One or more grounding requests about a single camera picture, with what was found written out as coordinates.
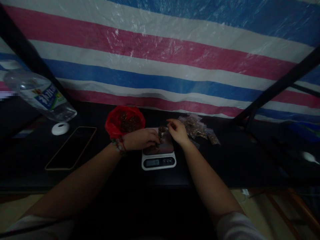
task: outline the smartphone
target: smartphone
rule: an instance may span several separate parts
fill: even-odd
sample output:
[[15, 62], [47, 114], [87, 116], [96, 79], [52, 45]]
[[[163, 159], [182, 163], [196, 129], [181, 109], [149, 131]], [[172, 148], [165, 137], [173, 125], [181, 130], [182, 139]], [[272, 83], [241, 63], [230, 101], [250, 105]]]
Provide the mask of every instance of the smartphone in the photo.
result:
[[96, 131], [95, 127], [78, 127], [74, 130], [48, 162], [45, 170], [70, 170], [74, 168]]

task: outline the white sleeve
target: white sleeve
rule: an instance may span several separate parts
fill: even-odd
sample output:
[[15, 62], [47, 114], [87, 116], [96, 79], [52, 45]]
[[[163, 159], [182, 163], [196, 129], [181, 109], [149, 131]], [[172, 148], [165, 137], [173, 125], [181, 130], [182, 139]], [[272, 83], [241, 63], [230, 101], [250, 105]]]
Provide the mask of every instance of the white sleeve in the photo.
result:
[[219, 240], [266, 240], [248, 217], [237, 212], [223, 216], [217, 224], [216, 231]]
[[[43, 218], [37, 216], [26, 216], [21, 218], [16, 223], [12, 224], [6, 232], [19, 230], [27, 227], [34, 227], [42, 225], [48, 222], [52, 222], [55, 219]], [[72, 220], [64, 221], [51, 225], [49, 227], [33, 231], [30, 233], [19, 234], [16, 236], [4, 238], [5, 240], [67, 240], [72, 232], [74, 222]]]

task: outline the person's left hand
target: person's left hand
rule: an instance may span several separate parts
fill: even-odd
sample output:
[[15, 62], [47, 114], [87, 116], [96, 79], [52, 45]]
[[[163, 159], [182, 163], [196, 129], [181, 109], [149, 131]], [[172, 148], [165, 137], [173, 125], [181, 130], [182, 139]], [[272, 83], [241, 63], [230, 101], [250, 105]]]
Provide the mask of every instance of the person's left hand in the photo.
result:
[[154, 129], [140, 129], [123, 136], [123, 144], [127, 151], [141, 150], [159, 142], [158, 133]]

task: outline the pink stripe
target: pink stripe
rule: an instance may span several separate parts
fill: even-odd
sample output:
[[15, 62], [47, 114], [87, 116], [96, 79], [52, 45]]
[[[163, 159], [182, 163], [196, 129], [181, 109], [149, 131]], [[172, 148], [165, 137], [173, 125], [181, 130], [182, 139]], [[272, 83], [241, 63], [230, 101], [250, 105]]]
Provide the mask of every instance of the pink stripe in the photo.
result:
[[151, 97], [123, 97], [115, 96], [107, 93], [94, 91], [72, 90], [67, 89], [73, 99], [78, 101], [88, 101], [94, 103], [103, 103], [111, 105], [137, 106], [137, 107], [155, 107], [166, 111], [185, 110], [188, 112], [204, 113], [204, 114], [219, 114], [235, 117], [242, 109], [236, 107], [217, 107], [210, 104], [181, 101], [171, 102], [160, 98]]
[[272, 101], [307, 106], [309, 108], [320, 108], [320, 98], [310, 94], [292, 92], [288, 90], [279, 93], [272, 99]]
[[28, 39], [278, 80], [295, 63], [205, 44], [133, 33], [17, 7], [6, 11]]
[[7, 85], [4, 83], [4, 82], [2, 82], [2, 81], [0, 81], [0, 91], [3, 91], [3, 92], [11, 92], [11, 90], [7, 87]]

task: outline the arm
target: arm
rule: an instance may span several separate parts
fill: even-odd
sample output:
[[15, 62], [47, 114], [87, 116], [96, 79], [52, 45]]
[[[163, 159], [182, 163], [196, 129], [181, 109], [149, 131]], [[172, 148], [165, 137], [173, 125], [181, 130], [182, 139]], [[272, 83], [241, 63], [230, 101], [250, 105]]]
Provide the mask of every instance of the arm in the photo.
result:
[[[158, 134], [153, 129], [140, 129], [125, 135], [123, 139], [127, 151], [159, 143]], [[23, 217], [36, 215], [60, 219], [80, 212], [97, 196], [120, 159], [121, 154], [110, 143], [44, 195]]]
[[213, 219], [214, 225], [228, 213], [244, 214], [229, 188], [189, 140], [184, 125], [177, 119], [169, 119], [168, 122], [169, 132], [184, 151], [197, 192]]

